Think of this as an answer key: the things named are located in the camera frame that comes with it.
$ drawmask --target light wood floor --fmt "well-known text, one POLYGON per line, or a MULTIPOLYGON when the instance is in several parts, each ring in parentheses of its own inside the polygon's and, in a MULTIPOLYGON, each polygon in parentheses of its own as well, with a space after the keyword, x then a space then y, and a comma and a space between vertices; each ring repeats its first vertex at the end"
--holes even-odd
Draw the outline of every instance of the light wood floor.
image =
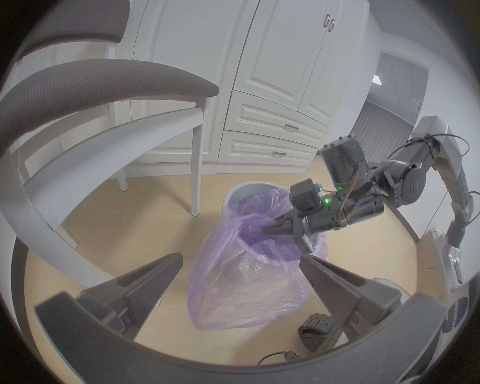
MULTIPOLYGON (((187 311, 190 262, 219 218, 230 188, 248 180, 289 187, 307 178, 322 183, 326 189, 333 187, 319 156, 304 174, 203 175, 198 217, 189 213, 190 176, 128 179, 127 192, 119 190, 116 180, 108 180, 72 212, 63 226, 79 243, 77 251, 113 276, 168 253, 183 254, 184 267, 163 295, 160 306, 154 308, 136 342, 173 356, 216 364, 254 365, 262 356, 279 350, 309 356, 297 329, 310 314, 326 312, 314 293, 295 313, 253 328, 198 331, 187 311)), ((389 279, 410 294, 417 290, 415 244, 387 207, 381 216, 328 233, 326 241, 330 262, 367 278, 389 279)), ((43 333, 33 308, 62 290, 75 297, 84 287, 32 252, 25 274, 25 301, 37 347, 61 379, 79 383, 43 333)), ((265 364, 281 361, 282 357, 277 356, 265 364)))

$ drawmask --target drawer handle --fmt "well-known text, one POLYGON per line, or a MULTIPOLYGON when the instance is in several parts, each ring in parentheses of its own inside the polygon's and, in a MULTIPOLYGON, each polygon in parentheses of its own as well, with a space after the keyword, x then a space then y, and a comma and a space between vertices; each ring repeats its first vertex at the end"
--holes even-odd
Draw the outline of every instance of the drawer handle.
POLYGON ((324 27, 326 27, 329 22, 330 22, 330 15, 327 15, 327 17, 325 17, 324 27))
POLYGON ((335 26, 335 20, 332 19, 330 26, 328 27, 328 32, 332 32, 333 27, 335 26))
POLYGON ((285 128, 291 128, 291 129, 294 129, 296 131, 298 131, 300 129, 299 127, 295 127, 294 125, 291 125, 291 124, 285 124, 285 128))

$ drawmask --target ceiling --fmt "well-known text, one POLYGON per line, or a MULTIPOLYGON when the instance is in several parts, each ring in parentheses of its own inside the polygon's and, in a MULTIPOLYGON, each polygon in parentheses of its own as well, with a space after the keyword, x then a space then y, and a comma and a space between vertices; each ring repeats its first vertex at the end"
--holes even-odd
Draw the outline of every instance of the ceiling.
POLYGON ((375 74, 382 85, 372 83, 367 101, 414 126, 425 97, 428 71, 417 64, 382 53, 375 74))
POLYGON ((382 30, 422 44, 471 78, 470 70, 444 29, 415 0, 369 0, 369 3, 382 30))

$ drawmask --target white cabinet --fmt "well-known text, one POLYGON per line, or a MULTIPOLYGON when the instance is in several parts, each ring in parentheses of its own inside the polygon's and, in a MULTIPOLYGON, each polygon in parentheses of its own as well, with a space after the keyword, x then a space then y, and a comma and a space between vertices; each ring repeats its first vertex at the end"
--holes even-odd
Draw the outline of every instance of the white cabinet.
POLYGON ((328 130, 308 116, 273 101, 232 92, 225 129, 276 137, 320 148, 328 130))
MULTIPOLYGON (((208 111, 204 161, 217 161, 223 125, 241 51, 258 0, 156 0, 144 10, 134 60, 153 61, 192 72, 220 88, 208 111)), ((181 101, 135 100, 132 119, 191 108, 181 101)), ((192 132, 138 158, 140 163, 190 161, 192 132)))
POLYGON ((333 0, 261 0, 234 89, 297 110, 333 4, 333 0))
POLYGON ((224 131, 218 161, 307 167, 317 150, 316 147, 273 137, 224 131))
POLYGON ((350 70, 365 37, 369 4, 336 0, 334 29, 327 33, 301 101, 299 112, 330 126, 350 70))

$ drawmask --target purple plastic bag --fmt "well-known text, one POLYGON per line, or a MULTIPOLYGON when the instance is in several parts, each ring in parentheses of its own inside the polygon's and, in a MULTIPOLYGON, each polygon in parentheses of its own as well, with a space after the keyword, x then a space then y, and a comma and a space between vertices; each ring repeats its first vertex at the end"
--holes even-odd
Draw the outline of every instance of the purple plastic bag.
MULTIPOLYGON (((197 329, 265 324, 309 297, 312 287, 299 268, 293 238, 262 232, 290 209, 288 190, 280 188, 225 207, 190 268, 188 311, 197 329)), ((312 243, 312 254, 327 260, 325 234, 312 243)))

